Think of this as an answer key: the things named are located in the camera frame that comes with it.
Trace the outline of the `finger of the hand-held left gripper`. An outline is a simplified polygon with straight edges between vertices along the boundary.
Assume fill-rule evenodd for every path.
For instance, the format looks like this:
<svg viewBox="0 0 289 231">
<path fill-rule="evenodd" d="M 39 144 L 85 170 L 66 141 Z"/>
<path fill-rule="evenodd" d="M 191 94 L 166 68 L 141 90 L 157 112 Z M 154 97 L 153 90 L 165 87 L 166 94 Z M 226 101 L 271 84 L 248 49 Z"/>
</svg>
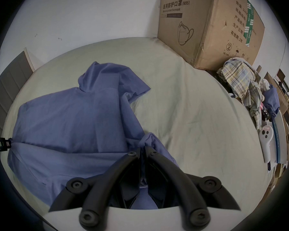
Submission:
<svg viewBox="0 0 289 231">
<path fill-rule="evenodd" d="M 5 139 L 0 137 L 0 151 L 7 151 L 8 149 L 10 149 L 12 143 L 12 138 L 9 139 Z"/>
</svg>

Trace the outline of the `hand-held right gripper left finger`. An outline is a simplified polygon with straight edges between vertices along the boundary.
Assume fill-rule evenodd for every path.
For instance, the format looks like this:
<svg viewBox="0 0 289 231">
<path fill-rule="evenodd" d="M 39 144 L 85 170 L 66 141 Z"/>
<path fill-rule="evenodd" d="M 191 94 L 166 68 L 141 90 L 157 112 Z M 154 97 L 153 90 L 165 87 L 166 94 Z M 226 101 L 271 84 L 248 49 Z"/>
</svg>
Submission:
<svg viewBox="0 0 289 231">
<path fill-rule="evenodd" d="M 87 231 L 106 229 L 108 207 L 130 209 L 140 192 L 141 152 L 128 152 L 103 174 L 66 183 L 49 212 L 81 207 L 79 224 Z"/>
</svg>

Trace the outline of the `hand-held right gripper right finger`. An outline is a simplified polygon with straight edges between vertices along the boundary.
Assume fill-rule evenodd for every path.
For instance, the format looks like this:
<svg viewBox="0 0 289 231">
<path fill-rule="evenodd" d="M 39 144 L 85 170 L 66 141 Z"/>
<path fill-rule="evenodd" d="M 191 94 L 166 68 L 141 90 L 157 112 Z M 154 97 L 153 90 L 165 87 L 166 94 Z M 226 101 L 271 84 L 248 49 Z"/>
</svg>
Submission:
<svg viewBox="0 0 289 231">
<path fill-rule="evenodd" d="M 159 209 L 179 206 L 183 228 L 206 228 L 213 219 L 209 207 L 241 212 L 233 196 L 214 176 L 184 173 L 152 147 L 145 147 L 148 194 Z"/>
</svg>

